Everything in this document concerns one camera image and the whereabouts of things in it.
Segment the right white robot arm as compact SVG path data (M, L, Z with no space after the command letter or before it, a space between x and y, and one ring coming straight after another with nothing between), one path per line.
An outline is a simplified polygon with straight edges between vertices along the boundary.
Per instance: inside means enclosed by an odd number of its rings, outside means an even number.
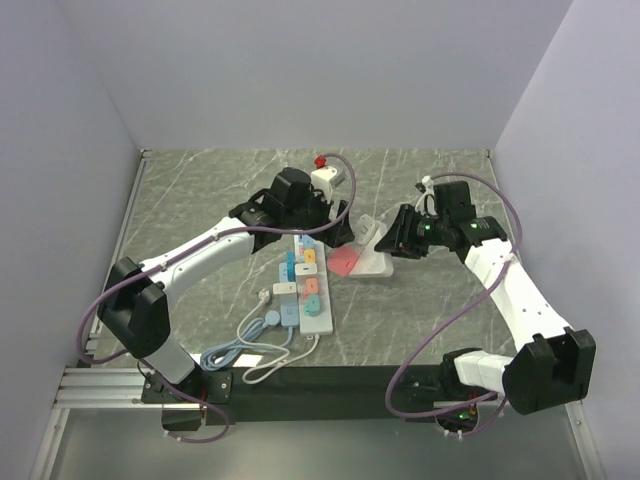
M444 355L436 390L465 405L500 396L521 415L583 400L589 390L596 353L591 333L574 329L544 298L517 257L521 236L507 236L498 220L481 217L471 200L469 174L426 176L421 196L404 204L378 253L421 259L433 246L455 253L480 281L484 292L473 303L491 299L514 341L506 357L479 348Z

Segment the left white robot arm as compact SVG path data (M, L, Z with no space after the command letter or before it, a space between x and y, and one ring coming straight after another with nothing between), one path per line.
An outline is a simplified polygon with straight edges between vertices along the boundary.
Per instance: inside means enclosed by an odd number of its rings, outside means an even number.
M142 263L129 257L118 260L98 318L134 358L165 378L164 389L173 399L193 399L200 388L200 368L175 338L171 310L196 283L283 235L302 233L330 247L353 240L349 202L333 200L345 178L345 171L334 166L311 173L286 167L270 187L174 250Z

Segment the pink square plug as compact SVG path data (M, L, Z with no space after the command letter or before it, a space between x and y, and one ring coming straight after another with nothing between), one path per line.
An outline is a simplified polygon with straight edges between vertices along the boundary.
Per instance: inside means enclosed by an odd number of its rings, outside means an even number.
M332 250L327 260L327 267L331 273L340 277L348 277L359 259L360 253L355 248L343 245Z

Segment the white square plug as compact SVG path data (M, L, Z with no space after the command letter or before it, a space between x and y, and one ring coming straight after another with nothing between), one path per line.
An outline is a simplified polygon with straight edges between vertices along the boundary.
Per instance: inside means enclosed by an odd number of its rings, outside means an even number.
M358 245L366 246L378 231L378 221L370 215L363 214L354 227L355 242Z

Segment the white triangular socket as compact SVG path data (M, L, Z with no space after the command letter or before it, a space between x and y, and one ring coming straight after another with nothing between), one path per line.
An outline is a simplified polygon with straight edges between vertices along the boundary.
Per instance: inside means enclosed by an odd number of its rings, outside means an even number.
M378 224L375 232L364 245L358 244L356 251L359 258L356 265L349 273L353 278L388 278L393 275L394 266L389 254L377 252L375 246L387 233L384 224Z

